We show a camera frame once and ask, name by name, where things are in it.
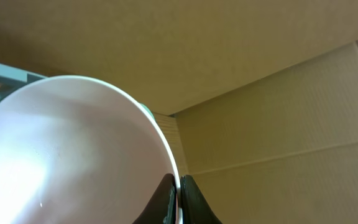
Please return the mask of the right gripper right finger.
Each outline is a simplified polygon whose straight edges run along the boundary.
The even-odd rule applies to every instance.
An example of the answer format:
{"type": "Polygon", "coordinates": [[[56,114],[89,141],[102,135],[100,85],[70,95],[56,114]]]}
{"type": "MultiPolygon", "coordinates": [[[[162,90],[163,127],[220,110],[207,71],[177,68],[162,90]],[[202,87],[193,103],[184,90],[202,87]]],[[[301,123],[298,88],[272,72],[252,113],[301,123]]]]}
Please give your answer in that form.
{"type": "Polygon", "coordinates": [[[191,175],[180,178],[184,224],[222,224],[191,175]]]}

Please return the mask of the small white food bowl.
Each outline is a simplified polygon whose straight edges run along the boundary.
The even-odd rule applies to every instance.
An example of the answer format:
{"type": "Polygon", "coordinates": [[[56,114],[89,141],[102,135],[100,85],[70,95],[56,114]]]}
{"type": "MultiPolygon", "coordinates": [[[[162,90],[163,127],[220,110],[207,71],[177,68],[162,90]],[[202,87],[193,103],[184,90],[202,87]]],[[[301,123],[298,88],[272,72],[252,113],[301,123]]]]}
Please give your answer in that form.
{"type": "Polygon", "coordinates": [[[0,102],[0,223],[132,223],[165,174],[163,132],[111,84],[46,78],[0,102]]]}

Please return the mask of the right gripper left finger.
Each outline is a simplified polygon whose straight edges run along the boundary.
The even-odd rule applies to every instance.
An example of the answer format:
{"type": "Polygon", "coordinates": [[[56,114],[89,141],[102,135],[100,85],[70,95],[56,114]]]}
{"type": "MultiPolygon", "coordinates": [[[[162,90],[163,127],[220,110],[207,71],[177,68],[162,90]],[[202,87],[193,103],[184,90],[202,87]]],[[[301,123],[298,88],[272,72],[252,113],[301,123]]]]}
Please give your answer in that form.
{"type": "Polygon", "coordinates": [[[177,188],[173,174],[165,174],[146,207],[133,224],[175,224],[177,188]]]}

